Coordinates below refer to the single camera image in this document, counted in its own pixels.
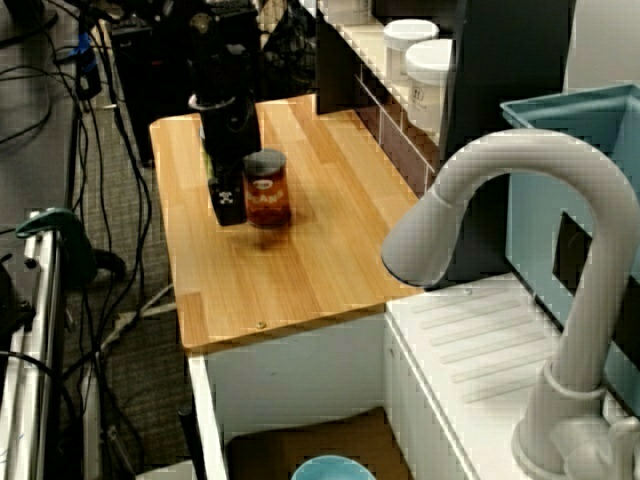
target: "wooden tabletop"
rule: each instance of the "wooden tabletop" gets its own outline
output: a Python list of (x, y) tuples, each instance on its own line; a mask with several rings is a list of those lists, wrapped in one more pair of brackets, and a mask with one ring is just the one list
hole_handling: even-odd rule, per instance
[(395, 280), (380, 246), (417, 201), (352, 111), (316, 116), (312, 95), (257, 105), (263, 148), (287, 157), (290, 223), (220, 227), (197, 114), (151, 126), (187, 352), (208, 353), (384, 311), (421, 290)]

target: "sticker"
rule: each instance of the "sticker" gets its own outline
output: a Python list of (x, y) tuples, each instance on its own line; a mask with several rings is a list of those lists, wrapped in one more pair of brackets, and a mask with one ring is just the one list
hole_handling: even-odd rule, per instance
[(273, 181), (269, 179), (254, 180), (253, 186), (258, 190), (268, 190), (273, 186)]

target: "jar lid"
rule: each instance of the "jar lid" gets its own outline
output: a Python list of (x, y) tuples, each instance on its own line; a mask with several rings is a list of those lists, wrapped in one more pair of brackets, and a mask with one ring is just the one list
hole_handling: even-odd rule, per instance
[(287, 159), (278, 150), (264, 148), (259, 152), (247, 155), (242, 161), (244, 163), (244, 173), (254, 177), (266, 177), (280, 171)]
[(429, 40), (413, 45), (406, 53), (407, 75), (427, 85), (442, 86), (451, 69), (452, 40)]
[(414, 43), (438, 38), (440, 29), (428, 20), (404, 19), (390, 22), (383, 32), (388, 48), (404, 52)]

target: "white faucet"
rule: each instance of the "white faucet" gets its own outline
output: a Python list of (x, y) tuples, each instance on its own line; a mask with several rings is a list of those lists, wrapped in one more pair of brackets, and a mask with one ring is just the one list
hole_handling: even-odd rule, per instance
[(640, 422), (632, 417), (609, 427), (601, 416), (606, 393), (601, 382), (640, 242), (640, 205), (608, 157), (581, 140), (547, 130), (509, 130), (471, 142), (394, 226), (382, 245), (382, 260), (405, 283), (437, 283), (451, 261), (475, 191), (511, 172), (564, 181), (587, 202), (595, 225), (558, 352), (541, 372), (515, 429), (514, 456), (536, 480), (631, 480)]

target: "amber jar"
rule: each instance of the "amber jar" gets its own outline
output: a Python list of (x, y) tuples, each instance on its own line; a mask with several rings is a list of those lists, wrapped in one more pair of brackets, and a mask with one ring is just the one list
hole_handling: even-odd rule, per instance
[(261, 228), (277, 227), (289, 221), (286, 157), (265, 148), (244, 159), (247, 220)]

